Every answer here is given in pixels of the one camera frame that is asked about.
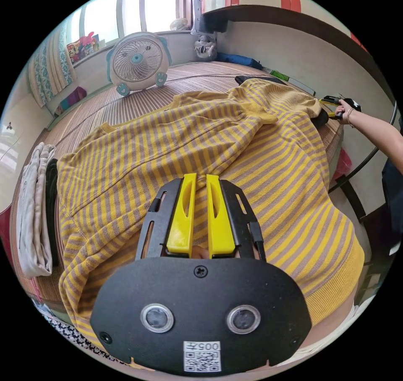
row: patterned curtain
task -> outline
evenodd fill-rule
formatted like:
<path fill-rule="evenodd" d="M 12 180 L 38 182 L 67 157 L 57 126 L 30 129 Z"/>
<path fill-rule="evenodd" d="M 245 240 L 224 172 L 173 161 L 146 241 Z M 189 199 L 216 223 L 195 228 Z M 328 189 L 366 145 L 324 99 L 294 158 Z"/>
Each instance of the patterned curtain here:
<path fill-rule="evenodd" d="M 58 26 L 29 61 L 29 84 L 40 107 L 77 78 L 68 56 L 66 25 L 62 23 Z"/>

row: black cloth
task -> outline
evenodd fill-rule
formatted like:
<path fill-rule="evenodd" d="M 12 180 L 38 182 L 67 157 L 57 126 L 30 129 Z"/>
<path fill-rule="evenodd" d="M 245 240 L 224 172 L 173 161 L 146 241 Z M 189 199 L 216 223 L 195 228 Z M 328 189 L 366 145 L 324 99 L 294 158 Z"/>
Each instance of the black cloth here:
<path fill-rule="evenodd" d="M 273 83 L 283 84 L 285 86 L 288 86 L 288 84 L 285 81 L 280 80 L 277 77 L 265 77 L 265 76 L 236 76 L 235 77 L 235 81 L 239 85 L 241 85 L 244 81 L 246 81 L 248 79 L 261 79 L 261 80 L 271 81 Z M 323 125 L 326 125 L 328 120 L 329 120 L 329 115 L 323 108 L 321 109 L 319 115 L 316 118 L 311 118 L 311 122 L 314 124 L 316 129 L 319 129 Z"/>
<path fill-rule="evenodd" d="M 50 252 L 52 254 L 52 266 L 59 266 L 58 247 L 56 243 L 55 229 L 55 203 L 58 197 L 57 182 L 58 168 L 57 159 L 50 160 L 46 167 L 46 186 L 45 186 L 45 202 L 46 202 L 46 222 L 47 232 L 49 234 Z"/>
<path fill-rule="evenodd" d="M 392 231 L 403 234 L 403 175 L 389 159 L 382 170 L 382 186 L 392 219 Z"/>

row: sticker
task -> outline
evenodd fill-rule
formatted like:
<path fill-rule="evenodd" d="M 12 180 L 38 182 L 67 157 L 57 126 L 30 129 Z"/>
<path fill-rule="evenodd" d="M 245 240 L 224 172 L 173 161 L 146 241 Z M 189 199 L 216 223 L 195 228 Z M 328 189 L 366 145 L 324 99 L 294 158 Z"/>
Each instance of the sticker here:
<path fill-rule="evenodd" d="M 220 342 L 183 342 L 183 368 L 190 373 L 221 371 Z"/>

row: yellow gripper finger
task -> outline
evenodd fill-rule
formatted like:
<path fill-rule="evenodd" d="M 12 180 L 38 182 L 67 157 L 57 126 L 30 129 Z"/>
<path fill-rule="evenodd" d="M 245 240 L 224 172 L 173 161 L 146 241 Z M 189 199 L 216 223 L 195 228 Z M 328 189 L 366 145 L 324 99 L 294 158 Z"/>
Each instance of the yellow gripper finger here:
<path fill-rule="evenodd" d="M 169 231 L 169 253 L 192 256 L 195 194 L 196 174 L 185 174 Z"/>
<path fill-rule="evenodd" d="M 207 219 L 210 259 L 232 254 L 235 242 L 217 175 L 207 175 Z"/>

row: striped sweater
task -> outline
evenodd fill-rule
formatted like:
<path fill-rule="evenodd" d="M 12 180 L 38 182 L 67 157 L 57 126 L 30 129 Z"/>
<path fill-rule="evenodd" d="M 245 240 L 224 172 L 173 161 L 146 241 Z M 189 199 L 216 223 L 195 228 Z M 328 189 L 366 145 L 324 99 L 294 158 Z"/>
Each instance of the striped sweater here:
<path fill-rule="evenodd" d="M 329 168 L 310 121 L 319 102 L 251 79 L 227 93 L 190 92 L 126 124 L 105 123 L 58 161 L 65 270 L 59 288 L 74 326 L 89 324 L 100 287 L 134 260 L 158 189 L 197 172 L 194 244 L 207 248 L 205 175 L 241 187 L 262 228 L 267 261 L 300 286 L 313 325 L 352 292 L 364 252 L 327 193 Z"/>

